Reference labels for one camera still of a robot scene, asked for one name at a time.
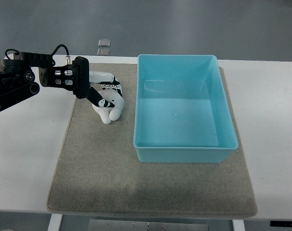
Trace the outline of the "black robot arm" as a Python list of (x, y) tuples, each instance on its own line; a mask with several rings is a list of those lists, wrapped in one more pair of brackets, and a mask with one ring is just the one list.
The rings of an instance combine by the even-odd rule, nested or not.
[(35, 82), (35, 74), (31, 68), (52, 68), (55, 66), (53, 56), (64, 48), (66, 63), (70, 63), (69, 50), (66, 45), (59, 44), (51, 54), (21, 52), (15, 49), (5, 51), (5, 59), (0, 59), (0, 112), (10, 108), (40, 91)]

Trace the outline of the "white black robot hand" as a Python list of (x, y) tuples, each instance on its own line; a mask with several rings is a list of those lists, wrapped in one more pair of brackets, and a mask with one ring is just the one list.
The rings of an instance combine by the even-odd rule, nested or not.
[(101, 90), (116, 90), (122, 97), (121, 83), (109, 72), (91, 71), (89, 61), (81, 56), (72, 62), (73, 94), (79, 99), (88, 99), (92, 104), (99, 106), (102, 99), (98, 93)]

